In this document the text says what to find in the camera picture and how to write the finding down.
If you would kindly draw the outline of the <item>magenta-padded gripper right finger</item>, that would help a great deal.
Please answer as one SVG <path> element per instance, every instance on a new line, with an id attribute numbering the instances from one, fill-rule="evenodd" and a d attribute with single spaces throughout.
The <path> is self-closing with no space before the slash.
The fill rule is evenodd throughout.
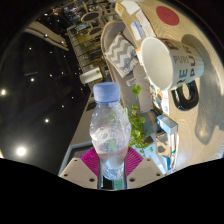
<path id="1" fill-rule="evenodd" d="M 143 187 L 164 176 L 151 158 L 143 158 L 132 148 L 128 148 L 124 163 L 124 174 L 128 189 Z"/>

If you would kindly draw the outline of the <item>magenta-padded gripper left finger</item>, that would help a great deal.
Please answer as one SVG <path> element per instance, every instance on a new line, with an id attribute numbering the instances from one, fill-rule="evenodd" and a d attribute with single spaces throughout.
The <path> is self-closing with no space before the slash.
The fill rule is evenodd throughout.
<path id="1" fill-rule="evenodd" d="M 60 177 L 76 185 L 98 189 L 100 162 L 94 148 L 89 149 L 81 158 L 72 158 Z"/>

